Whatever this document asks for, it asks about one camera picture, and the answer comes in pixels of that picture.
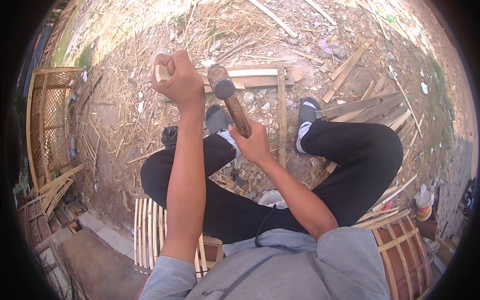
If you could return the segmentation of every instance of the black pants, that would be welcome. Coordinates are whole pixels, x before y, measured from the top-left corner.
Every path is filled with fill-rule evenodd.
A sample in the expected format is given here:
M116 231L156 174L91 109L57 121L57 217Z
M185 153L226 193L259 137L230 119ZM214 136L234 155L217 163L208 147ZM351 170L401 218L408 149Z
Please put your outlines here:
M316 120L302 138L301 146L308 154L338 164L313 192L328 206L339 226L354 224L388 188L402 164L400 139L381 124ZM175 147L157 152L142 166L143 188L163 208L167 207L174 155ZM234 158L235 150L221 136L212 134L204 139L205 176ZM230 244L255 237L259 229L262 233L275 228L308 233L288 208L259 205L206 180L206 235Z

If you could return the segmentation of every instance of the gray sweatshirt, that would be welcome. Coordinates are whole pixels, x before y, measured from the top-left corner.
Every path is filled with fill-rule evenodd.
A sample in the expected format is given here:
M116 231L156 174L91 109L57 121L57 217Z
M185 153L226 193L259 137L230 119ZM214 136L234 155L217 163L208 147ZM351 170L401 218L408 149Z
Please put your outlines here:
M224 245L227 258L197 283L193 264L157 258L141 300L390 299L375 238L341 227L320 237L273 229Z

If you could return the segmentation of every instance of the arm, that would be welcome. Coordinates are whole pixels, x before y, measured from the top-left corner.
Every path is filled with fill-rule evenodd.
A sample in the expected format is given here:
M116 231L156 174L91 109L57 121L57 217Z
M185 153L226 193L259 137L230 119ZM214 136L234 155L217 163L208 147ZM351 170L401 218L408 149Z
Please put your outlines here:
M236 128L229 126L228 129L243 156L267 174L298 222L315 240L337 228L336 219L325 203L293 178L272 156L265 126L250 120L249 124L252 135L248 139L241 136Z
M205 211L205 170L202 124L205 92L201 76L187 52L159 54L154 63L167 66L172 77L164 84L152 76L152 86L177 104L180 111L177 148L167 192L168 232L161 256L193 263Z

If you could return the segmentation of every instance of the forearm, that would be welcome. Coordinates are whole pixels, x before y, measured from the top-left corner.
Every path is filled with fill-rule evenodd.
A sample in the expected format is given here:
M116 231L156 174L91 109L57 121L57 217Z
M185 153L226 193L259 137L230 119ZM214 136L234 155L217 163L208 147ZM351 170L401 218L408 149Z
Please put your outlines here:
M177 146L168 184L168 234L162 255L193 262L205 211L203 112L180 117Z
M318 240L338 227L335 217L323 201L293 178L273 157L258 164L276 186L298 222Z

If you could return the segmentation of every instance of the white sock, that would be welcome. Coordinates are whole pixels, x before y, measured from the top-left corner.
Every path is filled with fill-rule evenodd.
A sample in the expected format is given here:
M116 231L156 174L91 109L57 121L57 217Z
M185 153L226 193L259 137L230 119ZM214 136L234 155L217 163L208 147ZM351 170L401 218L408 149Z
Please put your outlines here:
M302 125L300 125L300 128L299 128L299 137L297 139L297 150L300 152L300 153L306 153L305 151L303 151L302 147L301 147L301 144L300 144L300 141L302 139L302 137L308 132L308 130L310 129L310 126L312 125L313 123L310 122L310 121L305 121L302 123Z
M239 157L241 155L241 152L240 152L240 149L239 147L237 146L237 143L235 142L235 140L232 138L232 136L230 135L230 132L228 131L228 129L219 129L216 134L220 135L221 137L223 137L224 139L226 139L230 144L232 144L235 149L237 149L237 157Z

